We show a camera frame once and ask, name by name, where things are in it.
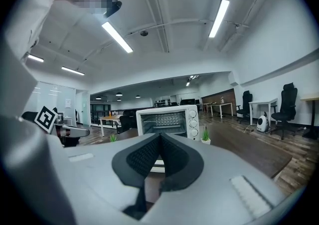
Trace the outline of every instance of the white toaster oven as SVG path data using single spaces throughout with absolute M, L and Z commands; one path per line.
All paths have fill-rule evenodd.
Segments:
M 146 109 L 136 112 L 139 135 L 170 133 L 200 140 L 196 105 Z

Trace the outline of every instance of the linear ceiling light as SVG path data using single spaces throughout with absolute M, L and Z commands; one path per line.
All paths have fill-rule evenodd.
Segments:
M 76 74 L 80 74 L 80 75 L 85 75 L 83 72 L 75 71 L 75 70 L 72 70 L 72 69 L 69 69 L 69 68 L 66 68 L 66 67 L 62 67 L 62 70 L 70 71 L 70 72 L 73 72 L 73 73 L 76 73 Z
M 220 27 L 220 24 L 222 23 L 224 16 L 226 14 L 228 5 L 229 5 L 228 0 L 221 0 L 216 19 L 214 21 L 213 28 L 211 29 L 209 34 L 209 38 L 214 38 L 216 36 L 217 31 Z
M 36 61 L 39 61 L 41 63 L 44 62 L 44 60 L 42 58 L 34 56 L 34 55 L 28 55 L 28 58 L 31 58 L 31 59 L 36 60 Z
M 131 53 L 133 50 L 130 48 L 130 46 L 126 43 L 126 41 L 119 35 L 119 33 L 114 29 L 113 26 L 109 22 L 106 22 L 102 25 L 102 27 L 109 33 L 110 36 L 113 37 L 114 40 L 117 41 L 119 45 L 122 46 L 122 48 L 127 52 Z

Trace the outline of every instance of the door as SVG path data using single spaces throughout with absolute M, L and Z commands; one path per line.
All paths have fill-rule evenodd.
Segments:
M 88 107 L 89 93 L 84 91 L 82 93 L 82 123 L 83 125 L 89 125 L 89 107 Z

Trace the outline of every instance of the paper sign on wall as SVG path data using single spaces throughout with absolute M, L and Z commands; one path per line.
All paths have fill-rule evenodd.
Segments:
M 71 108 L 71 99 L 65 99 L 65 108 Z

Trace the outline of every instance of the glass wall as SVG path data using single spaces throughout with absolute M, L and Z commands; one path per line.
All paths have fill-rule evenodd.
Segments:
M 64 113 L 65 124 L 76 126 L 74 88 L 38 82 L 23 112 L 39 112 L 43 106 L 49 110 L 56 107 Z

